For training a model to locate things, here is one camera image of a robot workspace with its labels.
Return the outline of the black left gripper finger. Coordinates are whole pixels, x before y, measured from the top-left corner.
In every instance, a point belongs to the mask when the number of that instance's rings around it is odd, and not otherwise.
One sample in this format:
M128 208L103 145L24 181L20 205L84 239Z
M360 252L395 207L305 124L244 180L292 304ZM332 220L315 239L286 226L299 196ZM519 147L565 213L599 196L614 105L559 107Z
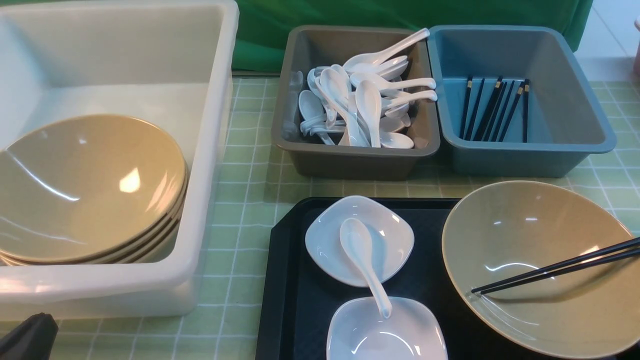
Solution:
M49 313L34 314L2 335L2 360L48 360L58 333L58 324Z

